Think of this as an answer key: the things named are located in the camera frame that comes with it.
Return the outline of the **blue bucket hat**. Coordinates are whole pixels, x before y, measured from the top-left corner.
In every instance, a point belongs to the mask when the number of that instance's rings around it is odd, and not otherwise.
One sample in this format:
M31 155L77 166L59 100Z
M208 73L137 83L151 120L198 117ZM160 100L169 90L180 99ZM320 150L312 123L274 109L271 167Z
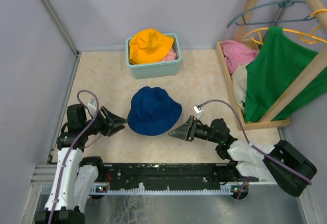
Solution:
M157 136L169 131L179 120L182 105L160 87L143 87L131 100L128 126L138 134Z

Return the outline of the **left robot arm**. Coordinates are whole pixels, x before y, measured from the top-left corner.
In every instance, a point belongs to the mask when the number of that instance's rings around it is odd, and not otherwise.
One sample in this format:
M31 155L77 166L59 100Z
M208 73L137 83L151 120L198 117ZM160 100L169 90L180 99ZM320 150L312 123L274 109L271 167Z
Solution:
M127 119L105 107L86 118L83 104L67 108L67 123L57 139L57 167L52 190L44 210L36 212L35 223L85 223L85 205L94 182L106 177L101 157L83 157L89 136L110 137L124 129Z

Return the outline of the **wooden clothes rack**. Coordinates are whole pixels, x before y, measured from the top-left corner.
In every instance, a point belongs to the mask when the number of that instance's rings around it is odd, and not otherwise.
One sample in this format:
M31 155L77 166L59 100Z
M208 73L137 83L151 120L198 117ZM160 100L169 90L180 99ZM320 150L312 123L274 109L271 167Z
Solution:
M238 57L228 50L228 41L217 43L231 106L239 128L256 130L286 127L290 115L326 93L326 50L316 52L288 37L291 30L275 21L259 23L247 31L258 0L248 0L245 10L231 23L237 24L236 49L245 48L254 57L231 68Z

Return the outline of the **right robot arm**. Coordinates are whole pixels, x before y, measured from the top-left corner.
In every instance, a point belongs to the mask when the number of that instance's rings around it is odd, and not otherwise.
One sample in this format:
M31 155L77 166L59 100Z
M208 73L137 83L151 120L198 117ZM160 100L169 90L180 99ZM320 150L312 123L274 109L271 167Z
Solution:
M316 166L286 140L275 145L244 142L230 134L224 119L214 119L210 125L191 116L169 136L184 141L195 138L215 143L215 151L222 160L232 164L228 175L234 181L257 178L277 183L287 194L298 197L311 184Z

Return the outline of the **teal plastic bin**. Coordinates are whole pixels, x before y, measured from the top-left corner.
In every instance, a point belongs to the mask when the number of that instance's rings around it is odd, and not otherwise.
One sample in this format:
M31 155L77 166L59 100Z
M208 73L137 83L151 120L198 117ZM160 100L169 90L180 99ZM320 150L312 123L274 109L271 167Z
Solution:
M166 36L174 39L173 50L176 53L176 59L172 61L155 62L149 64L132 64L130 62L129 42L132 38L125 41L126 65L131 70L136 79L154 78L162 76L175 75L179 71L182 60L182 53L179 45L178 36L175 33L165 33Z

